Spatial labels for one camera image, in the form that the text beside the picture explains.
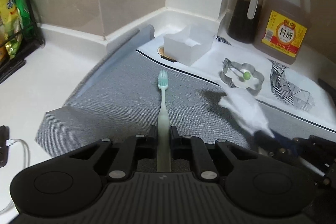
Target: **cookie cutter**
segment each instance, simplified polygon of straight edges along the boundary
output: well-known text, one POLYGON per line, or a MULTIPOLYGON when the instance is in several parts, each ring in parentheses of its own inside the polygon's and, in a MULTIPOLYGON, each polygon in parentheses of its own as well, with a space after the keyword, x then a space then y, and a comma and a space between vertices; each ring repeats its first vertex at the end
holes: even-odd
POLYGON ((255 67, 253 67, 252 65, 247 64, 247 63, 240 64, 240 63, 237 63, 237 62, 232 62, 232 61, 228 60, 227 58, 224 60, 223 63, 224 63, 224 68, 221 72, 220 78, 225 84, 227 84, 231 88, 237 88, 237 86, 233 83, 232 78, 226 76, 226 73, 230 68, 229 63, 231 63, 233 66, 235 66, 239 70, 242 70, 242 69, 248 70, 254 78, 257 78, 259 80, 259 83, 256 85, 255 89, 252 89, 250 87, 246 88, 246 90, 249 93, 251 93, 253 96, 258 95, 258 93, 261 90, 261 85, 263 84, 263 82, 265 80, 264 75, 262 75, 259 71, 256 71, 255 67))

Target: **brown liquid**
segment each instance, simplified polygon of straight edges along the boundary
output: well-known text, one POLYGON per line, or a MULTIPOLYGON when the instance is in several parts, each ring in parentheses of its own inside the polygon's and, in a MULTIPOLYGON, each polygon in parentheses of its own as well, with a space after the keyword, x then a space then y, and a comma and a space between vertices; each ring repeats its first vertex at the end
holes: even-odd
POLYGON ((230 37, 244 43, 253 43, 261 12, 261 5, 258 5, 254 18, 248 19, 249 5, 250 1, 237 0, 228 30, 230 37))
POLYGON ((300 7, 297 7, 286 0, 267 0, 264 5, 264 9, 261 13, 261 16, 260 16, 260 21, 259 21, 258 28, 257 28, 257 34, 255 36, 253 45, 258 50, 280 61, 283 61, 287 64, 293 64, 300 49, 298 50, 298 53, 296 54, 295 57, 291 57, 261 42, 261 40, 265 36, 266 27, 267 27, 268 20, 269 20, 272 10, 285 17, 288 17, 289 19, 299 23, 300 25, 306 28, 310 27, 309 15, 307 15, 300 7))

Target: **plastic jug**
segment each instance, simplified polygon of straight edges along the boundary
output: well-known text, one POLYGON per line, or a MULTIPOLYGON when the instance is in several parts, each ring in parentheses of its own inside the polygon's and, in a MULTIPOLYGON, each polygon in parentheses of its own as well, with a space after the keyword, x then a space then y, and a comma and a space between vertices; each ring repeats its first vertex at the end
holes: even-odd
POLYGON ((310 27, 310 0, 267 0, 254 46, 293 64, 310 27))
POLYGON ((228 35, 244 43, 253 43, 263 0, 237 0, 228 35))

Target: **green ball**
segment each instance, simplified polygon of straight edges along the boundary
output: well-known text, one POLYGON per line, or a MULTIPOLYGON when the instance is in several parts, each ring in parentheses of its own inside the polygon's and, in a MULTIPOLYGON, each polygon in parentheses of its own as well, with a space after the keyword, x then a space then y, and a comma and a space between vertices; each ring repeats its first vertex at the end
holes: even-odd
POLYGON ((245 71, 245 72, 243 73, 243 78, 244 78, 245 80, 248 80, 248 79, 251 78, 251 74, 250 74, 248 71, 245 71))

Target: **toothbrush handle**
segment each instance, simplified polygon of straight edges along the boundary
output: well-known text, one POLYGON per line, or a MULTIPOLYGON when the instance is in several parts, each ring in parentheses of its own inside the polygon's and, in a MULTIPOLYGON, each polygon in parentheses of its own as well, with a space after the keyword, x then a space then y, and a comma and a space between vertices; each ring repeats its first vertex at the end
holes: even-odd
POLYGON ((169 146, 169 116, 162 91, 161 109, 157 118, 158 146, 157 146, 157 172, 170 172, 170 146, 169 146))

